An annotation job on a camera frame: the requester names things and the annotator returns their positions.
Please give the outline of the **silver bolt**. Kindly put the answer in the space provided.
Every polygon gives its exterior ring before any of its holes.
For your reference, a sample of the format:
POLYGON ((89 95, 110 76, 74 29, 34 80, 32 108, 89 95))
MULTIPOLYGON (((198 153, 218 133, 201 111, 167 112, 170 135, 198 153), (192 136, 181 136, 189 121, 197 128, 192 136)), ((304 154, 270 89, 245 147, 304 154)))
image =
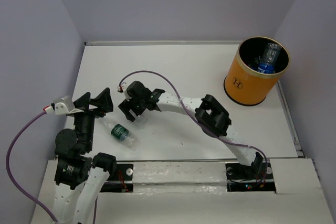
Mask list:
POLYGON ((233 174, 233 169, 231 167, 229 167, 227 170, 226 170, 226 173, 229 174, 229 175, 232 175, 233 174))
POLYGON ((131 175, 133 174, 133 169, 128 168, 128 169, 126 170, 126 174, 127 174, 128 176, 131 176, 131 175))

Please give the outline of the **red cap small bottle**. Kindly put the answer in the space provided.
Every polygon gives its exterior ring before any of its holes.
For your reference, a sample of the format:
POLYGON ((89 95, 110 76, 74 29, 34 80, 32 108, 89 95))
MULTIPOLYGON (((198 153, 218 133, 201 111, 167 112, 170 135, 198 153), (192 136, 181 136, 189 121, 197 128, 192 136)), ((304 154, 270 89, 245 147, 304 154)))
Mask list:
POLYGON ((249 65, 248 65, 249 68, 251 68, 251 69, 257 69, 258 66, 259 66, 259 64, 260 64, 261 58, 262 58, 261 55, 254 57, 254 58, 250 61, 249 65))

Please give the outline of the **green label plastic bottle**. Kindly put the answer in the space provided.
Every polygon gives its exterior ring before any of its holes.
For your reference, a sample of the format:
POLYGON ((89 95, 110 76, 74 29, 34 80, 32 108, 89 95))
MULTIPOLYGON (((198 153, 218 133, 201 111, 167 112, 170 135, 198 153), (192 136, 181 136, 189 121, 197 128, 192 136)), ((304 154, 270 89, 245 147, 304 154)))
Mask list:
POLYGON ((139 146, 139 139, 125 126, 113 119, 102 119, 101 124, 104 130, 118 143, 135 151, 139 146))

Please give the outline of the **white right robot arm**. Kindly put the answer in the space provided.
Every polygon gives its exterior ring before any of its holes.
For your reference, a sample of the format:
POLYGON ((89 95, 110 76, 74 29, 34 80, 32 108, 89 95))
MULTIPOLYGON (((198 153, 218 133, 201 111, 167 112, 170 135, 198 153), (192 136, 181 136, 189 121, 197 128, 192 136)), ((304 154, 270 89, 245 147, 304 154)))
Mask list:
POLYGON ((266 160, 262 151, 228 136, 227 131, 232 125, 229 113, 212 95, 186 98, 177 93, 167 93, 163 89, 151 91, 140 81, 133 81, 131 84, 121 82, 118 92, 125 97, 118 107, 127 120, 134 122, 146 110, 187 115, 206 135, 218 139, 228 147, 246 177, 253 178, 262 172, 263 162, 266 160))

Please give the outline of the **silver bolt left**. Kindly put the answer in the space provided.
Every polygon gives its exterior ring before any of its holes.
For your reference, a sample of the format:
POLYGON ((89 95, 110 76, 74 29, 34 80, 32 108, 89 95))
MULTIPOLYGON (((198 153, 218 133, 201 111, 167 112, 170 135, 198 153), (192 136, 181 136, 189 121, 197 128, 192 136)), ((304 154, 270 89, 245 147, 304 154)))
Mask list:
POLYGON ((127 174, 128 176, 131 176, 131 175, 133 174, 133 169, 128 168, 128 169, 126 170, 126 174, 127 174))

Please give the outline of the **orange cylindrical bin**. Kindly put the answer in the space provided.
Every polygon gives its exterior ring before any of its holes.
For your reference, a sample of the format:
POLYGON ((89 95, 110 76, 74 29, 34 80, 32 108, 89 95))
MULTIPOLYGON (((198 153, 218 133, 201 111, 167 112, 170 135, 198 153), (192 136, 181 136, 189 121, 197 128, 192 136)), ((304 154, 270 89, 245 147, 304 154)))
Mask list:
POLYGON ((238 46, 224 79, 224 91, 237 104, 258 105, 264 101, 276 82, 283 76, 289 64, 290 56, 281 43, 267 37, 248 38, 238 46), (263 56, 268 43, 276 43, 282 47, 273 74, 260 73, 257 69, 251 69, 248 66, 254 57, 263 56))

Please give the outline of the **clear plastic bottle no label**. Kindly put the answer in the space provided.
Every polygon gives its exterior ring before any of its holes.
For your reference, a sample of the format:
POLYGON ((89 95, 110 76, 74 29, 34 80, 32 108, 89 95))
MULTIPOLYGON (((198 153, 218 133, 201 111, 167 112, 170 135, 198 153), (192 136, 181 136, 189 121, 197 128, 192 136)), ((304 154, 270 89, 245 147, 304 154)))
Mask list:
POLYGON ((148 118, 145 114, 137 115, 135 118, 135 122, 139 127, 145 126, 146 122, 148 121, 148 118))

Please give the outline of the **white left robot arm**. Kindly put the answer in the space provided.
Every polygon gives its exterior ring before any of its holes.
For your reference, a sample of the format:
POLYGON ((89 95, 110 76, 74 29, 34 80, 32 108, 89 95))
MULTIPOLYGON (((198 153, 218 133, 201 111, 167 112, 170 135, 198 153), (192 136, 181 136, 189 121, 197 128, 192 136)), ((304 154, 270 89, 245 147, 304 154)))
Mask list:
POLYGON ((75 101, 62 97, 51 106, 56 115, 74 120, 73 128, 61 130, 55 139, 55 222, 86 223, 103 184, 116 174, 115 156, 86 156, 92 151, 95 120, 113 111, 110 89, 105 88, 95 98, 90 92, 75 101))

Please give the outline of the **silver bolt right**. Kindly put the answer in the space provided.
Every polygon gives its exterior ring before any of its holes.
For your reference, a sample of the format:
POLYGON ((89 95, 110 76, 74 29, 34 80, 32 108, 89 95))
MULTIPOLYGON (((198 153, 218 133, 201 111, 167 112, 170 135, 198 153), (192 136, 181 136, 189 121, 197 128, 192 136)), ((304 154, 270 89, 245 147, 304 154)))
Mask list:
POLYGON ((229 167, 227 170, 226 170, 226 173, 229 174, 229 175, 232 175, 233 174, 233 169, 231 167, 229 167))

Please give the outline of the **blue label bottle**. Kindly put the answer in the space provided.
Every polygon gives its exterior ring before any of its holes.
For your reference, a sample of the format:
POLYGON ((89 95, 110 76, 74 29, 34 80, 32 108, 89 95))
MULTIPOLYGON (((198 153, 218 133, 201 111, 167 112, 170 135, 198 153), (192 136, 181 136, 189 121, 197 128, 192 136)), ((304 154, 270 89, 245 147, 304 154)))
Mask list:
POLYGON ((275 73, 275 64, 281 53, 282 47, 276 43, 268 43, 259 61, 257 71, 264 74, 275 73))

